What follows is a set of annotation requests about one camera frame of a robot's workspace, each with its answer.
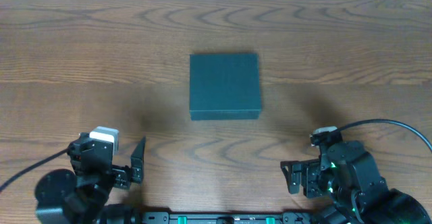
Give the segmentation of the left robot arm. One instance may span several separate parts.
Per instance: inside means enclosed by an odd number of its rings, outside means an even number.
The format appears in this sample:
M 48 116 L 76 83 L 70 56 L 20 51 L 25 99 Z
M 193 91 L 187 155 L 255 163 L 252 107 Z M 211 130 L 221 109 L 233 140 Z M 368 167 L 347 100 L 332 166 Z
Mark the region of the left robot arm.
M 146 138 L 131 154 L 130 166 L 113 164 L 114 143 L 81 133 L 66 149 L 72 170 L 44 175 L 34 195 L 41 223 L 142 223 L 142 214 L 124 204 L 107 204 L 114 188 L 129 190 L 144 179 Z

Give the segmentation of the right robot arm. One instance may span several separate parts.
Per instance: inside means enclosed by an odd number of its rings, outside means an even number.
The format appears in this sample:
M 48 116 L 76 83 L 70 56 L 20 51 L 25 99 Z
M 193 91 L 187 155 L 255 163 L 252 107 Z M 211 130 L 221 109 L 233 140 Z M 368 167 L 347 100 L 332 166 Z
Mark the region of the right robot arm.
M 311 137 L 319 157 L 282 161 L 288 192 L 307 198 L 328 196 L 332 205 L 315 213 L 311 223 L 431 224 L 425 208 L 412 196 L 390 189 L 372 154 L 359 141 L 345 141 L 340 133 Z

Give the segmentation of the black gift box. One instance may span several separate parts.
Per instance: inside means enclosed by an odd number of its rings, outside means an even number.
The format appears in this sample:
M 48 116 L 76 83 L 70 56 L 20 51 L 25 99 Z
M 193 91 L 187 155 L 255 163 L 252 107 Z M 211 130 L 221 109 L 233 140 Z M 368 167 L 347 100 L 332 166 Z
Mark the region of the black gift box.
M 258 119 L 262 111 L 256 53 L 190 55 L 190 117 Z

